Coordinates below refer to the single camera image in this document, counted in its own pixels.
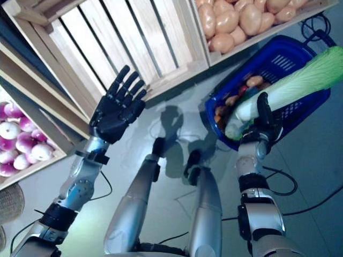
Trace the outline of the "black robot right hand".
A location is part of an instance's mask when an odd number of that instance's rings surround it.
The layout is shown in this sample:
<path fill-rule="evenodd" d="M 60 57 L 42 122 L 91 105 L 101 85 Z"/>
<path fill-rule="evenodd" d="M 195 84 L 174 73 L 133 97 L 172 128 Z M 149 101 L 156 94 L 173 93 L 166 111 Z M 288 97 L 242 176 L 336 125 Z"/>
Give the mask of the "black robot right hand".
<path fill-rule="evenodd" d="M 253 124 L 248 129 L 243 131 L 240 143 L 262 142 L 268 154 L 272 146 L 280 139 L 284 129 L 281 118 L 273 116 L 267 97 L 266 92 L 258 96 L 258 117 L 253 120 Z"/>

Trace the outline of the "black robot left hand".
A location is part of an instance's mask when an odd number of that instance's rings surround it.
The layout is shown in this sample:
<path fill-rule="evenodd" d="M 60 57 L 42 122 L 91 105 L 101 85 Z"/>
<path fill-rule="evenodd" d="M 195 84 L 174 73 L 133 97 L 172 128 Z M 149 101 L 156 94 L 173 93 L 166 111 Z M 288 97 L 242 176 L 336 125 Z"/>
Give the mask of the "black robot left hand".
<path fill-rule="evenodd" d="M 106 94 L 100 99 L 89 123 L 90 135 L 110 144 L 121 139 L 125 130 L 140 116 L 146 105 L 143 100 L 147 93 L 144 89 L 145 82 L 140 79 L 133 85 L 139 74 L 134 71 L 124 79 L 129 72 L 128 65 L 119 71 Z"/>

